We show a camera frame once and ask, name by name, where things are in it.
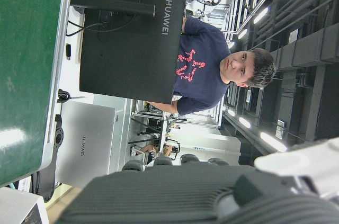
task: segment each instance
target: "green table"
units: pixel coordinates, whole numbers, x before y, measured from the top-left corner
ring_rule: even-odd
[[[0,0],[0,187],[46,167],[69,0]]]

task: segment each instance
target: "navy blue t-shirt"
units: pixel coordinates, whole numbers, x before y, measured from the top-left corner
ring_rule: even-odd
[[[174,95],[179,115],[210,109],[218,104],[228,84],[220,77],[220,62],[230,55],[224,34],[216,27],[188,17],[181,35]]]

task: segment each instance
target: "black monitor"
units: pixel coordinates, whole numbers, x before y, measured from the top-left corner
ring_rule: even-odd
[[[80,90],[171,104],[186,0],[119,1],[85,9]]]

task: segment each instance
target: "person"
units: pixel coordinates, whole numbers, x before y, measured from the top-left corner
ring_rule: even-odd
[[[275,74],[271,54],[261,48],[230,53],[224,34],[193,17],[183,20],[172,104],[150,102],[169,113],[185,115],[210,109],[230,82],[240,87],[265,87]]]
[[[173,146],[164,146],[163,149],[164,156],[167,157],[170,156],[172,148]],[[148,153],[147,163],[150,163],[152,160],[156,158],[156,154],[159,152],[159,148],[152,144],[142,147],[139,151],[135,151],[133,148],[131,148],[131,156],[135,157],[136,155],[141,154],[140,151],[142,151],[143,153]]]

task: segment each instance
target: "man's ear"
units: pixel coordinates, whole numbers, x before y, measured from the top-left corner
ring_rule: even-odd
[[[235,83],[237,86],[247,88],[248,85],[246,83]]]

